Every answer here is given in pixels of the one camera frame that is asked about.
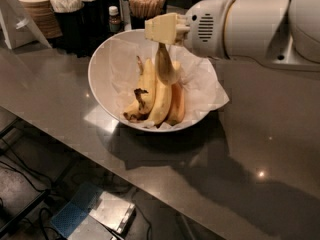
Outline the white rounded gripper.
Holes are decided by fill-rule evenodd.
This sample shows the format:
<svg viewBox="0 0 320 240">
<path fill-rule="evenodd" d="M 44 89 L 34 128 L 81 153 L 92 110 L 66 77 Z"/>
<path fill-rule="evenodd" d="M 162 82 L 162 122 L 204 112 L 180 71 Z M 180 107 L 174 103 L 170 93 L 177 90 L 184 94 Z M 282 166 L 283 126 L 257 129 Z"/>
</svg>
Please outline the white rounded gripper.
<svg viewBox="0 0 320 240">
<path fill-rule="evenodd" d="M 168 45 L 181 45 L 184 40 L 184 46 L 198 57 L 226 58 L 224 28 L 234 2 L 202 0 L 187 11 L 187 17 L 167 13 L 146 20 L 145 38 Z"/>
</svg>

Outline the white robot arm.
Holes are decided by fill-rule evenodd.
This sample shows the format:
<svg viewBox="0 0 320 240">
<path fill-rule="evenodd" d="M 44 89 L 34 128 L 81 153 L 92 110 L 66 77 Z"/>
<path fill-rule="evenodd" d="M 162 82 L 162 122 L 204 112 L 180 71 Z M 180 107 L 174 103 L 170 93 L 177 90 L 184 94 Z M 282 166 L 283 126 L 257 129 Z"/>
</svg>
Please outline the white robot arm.
<svg viewBox="0 0 320 240">
<path fill-rule="evenodd" d="M 320 0 L 202 0 L 145 22 L 145 37 L 198 57 L 320 69 Z"/>
</svg>

